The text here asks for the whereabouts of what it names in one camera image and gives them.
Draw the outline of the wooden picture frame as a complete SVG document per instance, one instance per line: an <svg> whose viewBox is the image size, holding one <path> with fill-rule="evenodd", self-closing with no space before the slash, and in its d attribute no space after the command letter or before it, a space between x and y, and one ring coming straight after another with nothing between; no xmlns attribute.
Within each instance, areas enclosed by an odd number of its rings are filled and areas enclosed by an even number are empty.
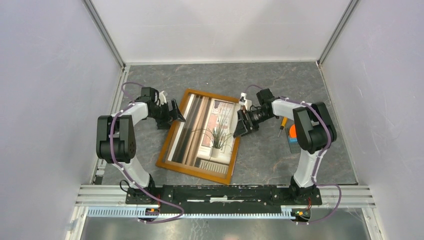
<svg viewBox="0 0 424 240"><path fill-rule="evenodd" d="M185 122L171 125L156 166L230 184L240 146L233 134L242 108L235 97L188 88L180 106Z"/></svg>

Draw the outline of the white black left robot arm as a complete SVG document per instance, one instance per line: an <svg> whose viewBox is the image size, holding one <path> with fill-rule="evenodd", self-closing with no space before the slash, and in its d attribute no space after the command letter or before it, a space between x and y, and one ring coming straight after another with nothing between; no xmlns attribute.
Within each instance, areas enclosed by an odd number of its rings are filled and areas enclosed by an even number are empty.
<svg viewBox="0 0 424 240"><path fill-rule="evenodd" d="M135 125L151 118L159 130L168 130L175 122L186 120L175 99L167 100L165 91L142 87L140 96L120 111L101 115L97 119L96 155L115 166L125 177L128 186L138 190L145 204L157 198L154 180L137 159Z"/></svg>

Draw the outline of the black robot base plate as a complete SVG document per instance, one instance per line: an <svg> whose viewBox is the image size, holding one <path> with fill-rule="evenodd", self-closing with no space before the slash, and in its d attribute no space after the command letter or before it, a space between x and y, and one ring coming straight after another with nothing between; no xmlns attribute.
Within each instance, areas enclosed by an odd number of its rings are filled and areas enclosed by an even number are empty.
<svg viewBox="0 0 424 240"><path fill-rule="evenodd" d="M126 204L145 205L160 214L277 214L282 206L320 206L318 188L294 197L286 185L163 185L150 195L126 189Z"/></svg>

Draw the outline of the orange handled screwdriver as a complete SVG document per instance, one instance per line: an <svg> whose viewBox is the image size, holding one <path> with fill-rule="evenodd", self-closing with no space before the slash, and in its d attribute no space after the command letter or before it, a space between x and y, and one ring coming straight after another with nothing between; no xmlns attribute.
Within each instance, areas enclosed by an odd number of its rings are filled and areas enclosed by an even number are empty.
<svg viewBox="0 0 424 240"><path fill-rule="evenodd" d="M280 135L281 135L281 133L282 133L282 131L283 131L283 129L285 128L285 126L286 126L286 124L287 124L287 122L288 122L288 118L287 117L283 117L282 118L282 120L281 120L281 124L280 124L280 126L279 126L279 132L278 132L278 138L280 137Z"/></svg>

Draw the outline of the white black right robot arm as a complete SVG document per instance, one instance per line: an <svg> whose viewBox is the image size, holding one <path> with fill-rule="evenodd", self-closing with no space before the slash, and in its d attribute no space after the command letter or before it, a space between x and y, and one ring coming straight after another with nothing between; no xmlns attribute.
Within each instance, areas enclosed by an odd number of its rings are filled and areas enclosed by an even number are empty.
<svg viewBox="0 0 424 240"><path fill-rule="evenodd" d="M237 111L237 124L233 137L242 137L259 130L259 124L276 117L286 117L294 122L297 143L301 148L296 172L289 185L289 199L302 204L317 188L317 171L328 148L337 138L334 123L323 102L307 103L288 97L275 97L266 88L256 97L258 107L248 104L246 93L242 92Z"/></svg>

